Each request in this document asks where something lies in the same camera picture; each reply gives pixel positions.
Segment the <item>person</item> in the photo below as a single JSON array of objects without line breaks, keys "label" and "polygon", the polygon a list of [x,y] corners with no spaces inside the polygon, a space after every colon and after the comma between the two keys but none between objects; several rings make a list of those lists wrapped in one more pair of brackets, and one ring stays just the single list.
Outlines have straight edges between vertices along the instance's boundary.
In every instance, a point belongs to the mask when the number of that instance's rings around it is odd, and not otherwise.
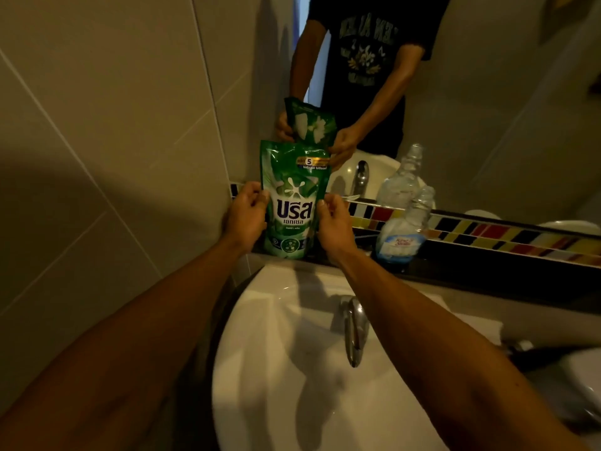
[{"label": "person", "polygon": [[[0,449],[125,450],[151,424],[236,260],[265,228],[269,194],[247,183],[207,252],[60,354],[0,419]],[[317,206],[341,267],[394,367],[451,450],[584,451],[484,337],[357,249],[340,196]]]},{"label": "person", "polygon": [[[418,65],[432,56],[450,0],[311,0],[290,68],[290,96],[303,100],[327,31],[321,107],[341,128],[330,152],[335,171],[355,150],[397,157],[405,92]],[[283,112],[276,134],[292,142]]]}]

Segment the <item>bottle label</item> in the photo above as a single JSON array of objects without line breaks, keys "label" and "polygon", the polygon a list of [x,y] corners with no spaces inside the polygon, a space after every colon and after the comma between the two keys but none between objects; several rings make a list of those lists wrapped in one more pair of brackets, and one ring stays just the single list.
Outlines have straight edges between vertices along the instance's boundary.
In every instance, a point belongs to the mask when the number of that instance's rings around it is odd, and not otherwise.
[{"label": "bottle label", "polygon": [[424,241],[422,234],[388,236],[378,252],[378,258],[389,263],[408,263]]}]

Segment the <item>black t-shirt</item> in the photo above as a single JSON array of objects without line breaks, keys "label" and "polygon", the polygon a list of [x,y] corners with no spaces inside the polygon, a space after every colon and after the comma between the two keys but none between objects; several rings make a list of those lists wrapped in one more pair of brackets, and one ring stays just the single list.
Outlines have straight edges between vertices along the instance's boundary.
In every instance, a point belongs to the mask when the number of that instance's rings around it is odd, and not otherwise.
[{"label": "black t-shirt", "polygon": [[[309,20],[332,34],[321,106],[338,128],[355,123],[393,70],[399,48],[416,44],[432,55],[449,0],[311,0]],[[403,140],[405,97],[359,148],[396,157]]]}]

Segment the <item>graphic print on t-shirt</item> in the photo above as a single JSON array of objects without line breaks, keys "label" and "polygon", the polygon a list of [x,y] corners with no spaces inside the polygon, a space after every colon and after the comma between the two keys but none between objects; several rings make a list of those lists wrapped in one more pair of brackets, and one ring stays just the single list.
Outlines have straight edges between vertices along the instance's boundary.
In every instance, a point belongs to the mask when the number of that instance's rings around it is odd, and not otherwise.
[{"label": "graphic print on t-shirt", "polygon": [[398,28],[387,20],[372,13],[361,16],[357,28],[357,16],[353,15],[340,23],[340,54],[347,59],[350,83],[364,87],[376,84],[376,75],[394,60]]}]

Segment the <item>tile grout line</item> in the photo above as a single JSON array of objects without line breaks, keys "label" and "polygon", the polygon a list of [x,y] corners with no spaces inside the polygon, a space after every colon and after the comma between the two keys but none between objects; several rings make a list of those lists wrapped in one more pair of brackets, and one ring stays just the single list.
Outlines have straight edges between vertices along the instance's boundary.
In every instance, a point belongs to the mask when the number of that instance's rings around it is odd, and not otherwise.
[{"label": "tile grout line", "polygon": [[77,161],[77,163],[79,164],[79,166],[84,170],[84,173],[86,173],[86,175],[88,176],[88,178],[90,179],[90,181],[94,184],[94,186],[96,187],[96,189],[100,192],[101,196],[104,198],[104,200],[106,201],[106,203],[108,204],[108,206],[110,207],[110,209],[115,213],[116,217],[119,219],[119,221],[121,222],[121,224],[123,224],[123,226],[125,227],[125,229],[129,233],[129,235],[133,238],[133,240],[135,241],[135,243],[138,245],[138,247],[140,248],[140,250],[144,254],[144,256],[146,256],[146,259],[148,260],[148,262],[150,263],[150,265],[153,267],[154,271],[159,275],[159,278],[163,278],[163,275],[161,274],[159,268],[154,264],[154,261],[150,258],[150,256],[148,255],[148,253],[146,252],[146,250],[144,249],[144,247],[142,246],[142,244],[138,240],[138,238],[133,234],[132,230],[127,225],[127,223],[125,223],[125,220],[121,217],[121,215],[119,214],[119,212],[117,212],[115,206],[110,202],[109,197],[105,194],[104,190],[101,189],[100,185],[98,185],[98,182],[95,181],[94,176],[92,176],[92,174],[90,173],[90,171],[88,171],[88,168],[85,166],[85,164],[82,161],[82,159],[79,158],[79,156],[77,155],[76,151],[73,150],[73,147],[68,142],[67,138],[63,135],[63,133],[58,128],[58,126],[56,125],[56,123],[54,123],[54,121],[51,119],[50,114],[46,112],[46,110],[44,109],[44,107],[41,105],[41,102],[35,97],[33,91],[27,85],[25,79],[20,75],[20,73],[17,70],[17,68],[15,68],[15,66],[13,65],[13,63],[8,59],[8,57],[6,56],[6,54],[4,53],[4,51],[2,49],[0,49],[0,56],[4,60],[4,63],[6,64],[6,66],[10,69],[10,71],[12,71],[13,75],[17,78],[17,80],[19,81],[19,83],[22,85],[23,89],[27,92],[27,94],[29,95],[29,97],[32,99],[32,101],[34,101],[34,104],[37,106],[38,110],[42,113],[42,115],[48,121],[48,123],[50,124],[50,126],[52,127],[52,129],[54,129],[54,132],[56,133],[56,135],[60,138],[60,140],[67,147],[67,150],[75,158],[75,160]]},{"label": "tile grout line", "polygon": [[10,303],[8,303],[8,305],[4,307],[2,311],[0,311],[0,316],[4,315],[15,303],[18,303],[20,299],[25,295],[25,293],[29,291],[38,282],[38,280],[40,280],[50,269],[52,269],[54,265],[58,263],[77,242],[81,240],[81,238],[83,238],[87,233],[89,233],[92,230],[92,228],[94,228],[94,226],[96,226],[96,224],[102,219],[102,217],[106,215],[106,212],[107,211],[105,210],[98,217],[96,217],[96,219],[92,222],[90,226],[84,229],[80,235],[78,235],[69,245],[67,245],[67,247],[56,258],[54,258],[54,261],[47,265],[46,268],[43,269],[41,273],[39,273],[37,277],[34,278],[34,280],[32,280],[25,288],[23,288],[23,290],[18,295],[16,295],[14,299]]},{"label": "tile grout line", "polygon": [[223,92],[223,94],[219,97],[219,99],[217,101],[215,101],[215,106],[218,105],[219,103],[221,103],[221,100],[223,100],[223,98],[225,98],[228,95],[229,92],[231,92],[232,90],[234,90],[234,87],[236,85],[238,85],[238,83],[240,83],[240,81],[242,79],[244,79],[250,72],[251,72],[250,68],[247,69],[245,72],[243,72],[242,75],[240,77],[238,77],[238,79],[236,79],[234,81],[234,83],[232,85],[230,85],[225,92]]},{"label": "tile grout line", "polygon": [[221,128],[219,126],[219,120],[217,119],[217,106],[215,105],[215,98],[213,95],[213,88],[211,87],[211,81],[208,78],[208,66],[207,66],[207,58],[204,55],[204,47],[203,47],[203,39],[200,36],[200,25],[198,23],[198,16],[196,15],[196,5],[194,4],[194,0],[190,0],[190,8],[192,10],[192,18],[194,19],[194,26],[196,27],[196,36],[198,39],[198,47],[200,49],[200,55],[203,59],[203,67],[204,67],[204,75],[207,79],[208,92],[211,97],[211,109],[213,110],[213,119],[215,121],[215,126],[217,127],[217,138],[219,139],[219,149],[221,151],[221,158],[223,160],[223,168],[225,170],[225,178],[227,179],[227,186],[229,187],[229,172],[227,169],[227,162],[225,160],[225,152],[223,151],[223,139],[221,138]]},{"label": "tile grout line", "polygon": [[150,166],[148,167],[148,169],[154,169],[160,162],[161,160],[163,160],[165,158],[165,156],[169,155],[169,152],[171,152],[176,146],[177,144],[183,139],[185,138],[193,129],[196,125],[198,125],[201,120],[203,118],[205,118],[209,113],[211,112],[211,109],[209,109],[207,112],[203,113],[198,120],[196,120],[192,125],[190,125],[190,128],[188,128],[186,131],[184,131],[184,134],[181,135],[180,137],[177,138],[176,142],[172,143],[169,147],[167,147],[164,151],[162,151],[159,155],[159,157],[157,159],[155,159]]}]

